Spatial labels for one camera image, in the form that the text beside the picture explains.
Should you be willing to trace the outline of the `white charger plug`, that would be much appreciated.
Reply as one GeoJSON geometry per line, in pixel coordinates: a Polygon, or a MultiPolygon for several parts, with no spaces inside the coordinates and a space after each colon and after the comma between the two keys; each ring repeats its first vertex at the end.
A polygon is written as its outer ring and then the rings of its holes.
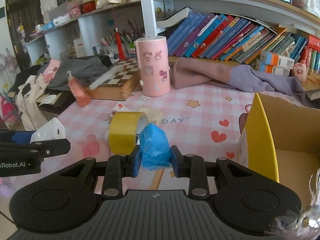
{"type": "Polygon", "coordinates": [[[31,135],[30,143],[46,140],[65,139],[65,127],[57,118],[52,118],[49,122],[39,128],[31,135]]]}

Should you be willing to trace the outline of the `blue object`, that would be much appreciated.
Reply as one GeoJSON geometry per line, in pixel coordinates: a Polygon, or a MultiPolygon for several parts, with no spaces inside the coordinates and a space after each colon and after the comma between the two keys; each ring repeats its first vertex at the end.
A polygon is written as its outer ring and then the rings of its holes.
{"type": "Polygon", "coordinates": [[[171,165],[171,150],[167,136],[158,126],[148,124],[139,135],[142,167],[158,170],[171,165]]]}

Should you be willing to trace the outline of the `yellow tape roll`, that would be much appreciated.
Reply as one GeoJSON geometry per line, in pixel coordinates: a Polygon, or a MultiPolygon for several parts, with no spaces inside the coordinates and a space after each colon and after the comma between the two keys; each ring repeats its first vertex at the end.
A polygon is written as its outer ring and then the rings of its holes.
{"type": "Polygon", "coordinates": [[[109,126],[108,144],[113,154],[131,154],[137,138],[149,123],[143,112],[117,112],[109,126]]]}

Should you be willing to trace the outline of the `beige foam block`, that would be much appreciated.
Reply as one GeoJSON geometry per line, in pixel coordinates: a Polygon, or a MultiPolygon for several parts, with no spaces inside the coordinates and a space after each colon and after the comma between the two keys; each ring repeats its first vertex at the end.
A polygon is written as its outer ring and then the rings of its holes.
{"type": "Polygon", "coordinates": [[[150,124],[159,126],[162,121],[162,112],[160,110],[152,109],[152,108],[145,108],[142,107],[139,109],[139,112],[143,112],[148,117],[148,121],[150,124]]]}

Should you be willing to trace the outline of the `white red paper card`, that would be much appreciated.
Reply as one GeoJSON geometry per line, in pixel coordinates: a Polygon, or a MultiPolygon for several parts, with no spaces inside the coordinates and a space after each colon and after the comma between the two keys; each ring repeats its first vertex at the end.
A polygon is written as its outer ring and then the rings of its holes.
{"type": "Polygon", "coordinates": [[[130,112],[131,110],[128,109],[124,104],[117,103],[116,106],[112,109],[111,113],[108,115],[108,120],[111,121],[114,115],[118,112],[130,112]]]}

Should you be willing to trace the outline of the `pink checked tablecloth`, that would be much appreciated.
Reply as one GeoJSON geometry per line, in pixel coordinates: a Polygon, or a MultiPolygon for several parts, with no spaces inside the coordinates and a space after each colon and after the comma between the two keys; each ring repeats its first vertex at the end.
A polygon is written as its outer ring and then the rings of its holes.
{"type": "Polygon", "coordinates": [[[137,180],[124,181],[126,189],[183,189],[185,179],[174,178],[170,169],[170,146],[206,161],[237,160],[238,120],[247,116],[253,98],[253,93],[202,84],[158,98],[135,92],[120,104],[120,114],[112,114],[113,101],[92,100],[85,107],[74,103],[48,122],[44,135],[35,129],[9,133],[7,140],[19,144],[66,138],[71,150],[46,160],[37,175],[1,179],[1,194],[10,197],[24,185],[83,158],[106,161],[113,154],[112,145],[142,149],[142,169],[137,180]]]}

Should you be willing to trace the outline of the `wooden chess board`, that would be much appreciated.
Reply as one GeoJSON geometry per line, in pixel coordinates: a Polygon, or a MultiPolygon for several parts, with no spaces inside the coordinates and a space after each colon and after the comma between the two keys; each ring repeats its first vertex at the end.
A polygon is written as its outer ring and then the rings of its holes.
{"type": "Polygon", "coordinates": [[[106,74],[108,79],[99,86],[85,88],[92,99],[125,101],[139,87],[140,73],[135,58],[118,61],[106,74]]]}

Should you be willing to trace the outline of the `pink purple cloth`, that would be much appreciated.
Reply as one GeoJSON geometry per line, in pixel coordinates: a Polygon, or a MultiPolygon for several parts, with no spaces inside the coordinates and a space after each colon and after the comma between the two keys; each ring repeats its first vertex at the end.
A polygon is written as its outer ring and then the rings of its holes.
{"type": "Polygon", "coordinates": [[[170,81],[175,89],[208,83],[246,93],[278,91],[299,96],[304,106],[312,106],[295,77],[259,72],[245,64],[228,66],[212,61],[179,58],[170,64],[170,81]]]}

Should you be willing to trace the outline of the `red figurine pen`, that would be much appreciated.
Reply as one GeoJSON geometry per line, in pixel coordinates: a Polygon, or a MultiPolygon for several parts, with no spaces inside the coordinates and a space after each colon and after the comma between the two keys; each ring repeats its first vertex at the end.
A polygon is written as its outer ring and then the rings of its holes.
{"type": "Polygon", "coordinates": [[[117,43],[117,48],[118,48],[119,59],[120,60],[125,60],[126,56],[125,56],[123,48],[122,48],[120,33],[118,32],[118,28],[117,27],[115,27],[115,37],[116,37],[116,43],[117,43]]]}

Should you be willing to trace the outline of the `pink cylinder container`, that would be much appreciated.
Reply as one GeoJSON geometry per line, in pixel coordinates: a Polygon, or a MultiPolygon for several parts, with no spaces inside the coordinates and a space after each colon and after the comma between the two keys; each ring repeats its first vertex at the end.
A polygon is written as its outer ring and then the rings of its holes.
{"type": "Polygon", "coordinates": [[[167,94],[170,91],[170,67],[166,37],[137,39],[135,49],[143,93],[150,97],[167,94]]]}

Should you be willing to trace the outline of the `orange white box lower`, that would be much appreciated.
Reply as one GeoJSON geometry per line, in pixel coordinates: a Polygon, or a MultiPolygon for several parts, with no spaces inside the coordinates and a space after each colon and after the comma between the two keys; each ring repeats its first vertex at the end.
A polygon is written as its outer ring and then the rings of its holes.
{"type": "Polygon", "coordinates": [[[265,64],[259,59],[256,60],[255,68],[260,72],[281,75],[284,77],[289,77],[290,75],[290,69],[265,64]]]}

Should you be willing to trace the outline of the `orange white box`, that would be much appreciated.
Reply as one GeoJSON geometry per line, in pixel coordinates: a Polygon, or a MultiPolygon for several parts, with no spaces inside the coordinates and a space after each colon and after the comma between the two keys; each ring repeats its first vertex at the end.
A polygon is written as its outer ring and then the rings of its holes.
{"type": "Polygon", "coordinates": [[[260,72],[281,75],[284,77],[289,77],[290,75],[290,69],[265,64],[259,59],[256,60],[255,68],[260,72]]]}
{"type": "Polygon", "coordinates": [[[295,64],[294,59],[290,57],[278,55],[273,52],[265,51],[265,50],[263,50],[260,53],[260,60],[267,65],[272,65],[272,66],[282,67],[287,69],[293,69],[293,66],[295,64]]]}

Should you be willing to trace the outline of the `orange white box upper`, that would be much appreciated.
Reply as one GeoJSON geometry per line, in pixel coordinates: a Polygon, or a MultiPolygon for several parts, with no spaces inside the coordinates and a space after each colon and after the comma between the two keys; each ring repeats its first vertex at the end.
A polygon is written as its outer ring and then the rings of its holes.
{"type": "Polygon", "coordinates": [[[294,59],[290,57],[278,55],[273,52],[265,51],[265,50],[263,50],[260,53],[260,60],[267,65],[272,65],[272,66],[282,67],[287,69],[293,69],[293,66],[295,64],[294,59]]]}

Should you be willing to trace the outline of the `pink pig plush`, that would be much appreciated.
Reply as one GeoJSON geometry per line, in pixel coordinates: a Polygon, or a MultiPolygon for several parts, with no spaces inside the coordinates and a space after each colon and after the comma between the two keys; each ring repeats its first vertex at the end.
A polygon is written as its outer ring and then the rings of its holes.
{"type": "Polygon", "coordinates": [[[307,67],[304,60],[294,64],[293,75],[300,83],[304,83],[306,81],[307,67]]]}

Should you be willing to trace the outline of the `red thick dictionary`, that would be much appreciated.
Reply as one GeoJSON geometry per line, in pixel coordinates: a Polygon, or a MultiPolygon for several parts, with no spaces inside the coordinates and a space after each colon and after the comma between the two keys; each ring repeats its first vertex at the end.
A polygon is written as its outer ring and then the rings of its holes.
{"type": "Polygon", "coordinates": [[[320,38],[314,35],[308,34],[307,39],[308,41],[306,43],[306,46],[311,48],[312,50],[320,52],[320,38]]]}

